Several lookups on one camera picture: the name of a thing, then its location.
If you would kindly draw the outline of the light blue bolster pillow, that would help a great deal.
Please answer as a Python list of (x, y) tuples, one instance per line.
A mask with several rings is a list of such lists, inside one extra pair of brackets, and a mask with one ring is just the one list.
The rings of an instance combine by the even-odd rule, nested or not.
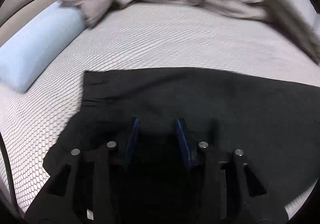
[(85, 28), (78, 8), (54, 2), (1, 46), (1, 83), (26, 92)]

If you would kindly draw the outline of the white mesh mattress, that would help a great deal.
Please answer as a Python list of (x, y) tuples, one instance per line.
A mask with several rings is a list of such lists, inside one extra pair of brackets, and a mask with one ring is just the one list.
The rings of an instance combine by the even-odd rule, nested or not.
[(181, 5), (134, 4), (82, 32), (25, 93), (1, 86), (1, 134), (19, 207), (48, 174), (44, 156), (81, 101), (84, 71), (212, 68), (319, 85), (319, 67), (267, 24)]

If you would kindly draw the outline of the dark grey duvet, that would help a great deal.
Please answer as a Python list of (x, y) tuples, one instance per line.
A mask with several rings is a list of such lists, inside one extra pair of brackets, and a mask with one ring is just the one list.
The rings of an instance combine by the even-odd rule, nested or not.
[(266, 0), (266, 5), (274, 22), (318, 65), (319, 39), (295, 7), (288, 0)]

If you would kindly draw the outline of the black pants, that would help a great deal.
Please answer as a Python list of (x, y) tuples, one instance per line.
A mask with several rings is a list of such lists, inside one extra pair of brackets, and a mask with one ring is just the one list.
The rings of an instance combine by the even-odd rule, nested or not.
[(56, 143), (106, 142), (112, 124), (139, 120), (117, 223), (198, 223), (176, 134), (242, 149), (281, 206), (319, 179), (319, 88), (201, 68), (85, 72), (80, 110)]

